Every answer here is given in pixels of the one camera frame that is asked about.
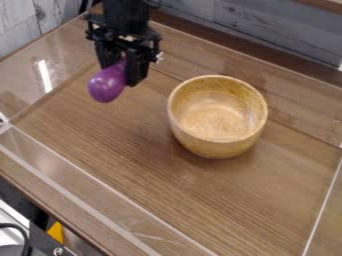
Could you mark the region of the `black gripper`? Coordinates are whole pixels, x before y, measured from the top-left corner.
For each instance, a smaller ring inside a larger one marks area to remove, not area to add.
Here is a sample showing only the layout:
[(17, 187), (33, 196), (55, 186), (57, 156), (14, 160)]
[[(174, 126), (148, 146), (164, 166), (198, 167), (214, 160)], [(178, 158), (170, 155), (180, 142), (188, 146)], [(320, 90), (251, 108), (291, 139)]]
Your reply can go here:
[(85, 15), (85, 38), (94, 42), (98, 64), (112, 66), (125, 52), (126, 85), (136, 86), (146, 77), (149, 62), (160, 57), (160, 34), (149, 27), (150, 0), (101, 0), (102, 12)]

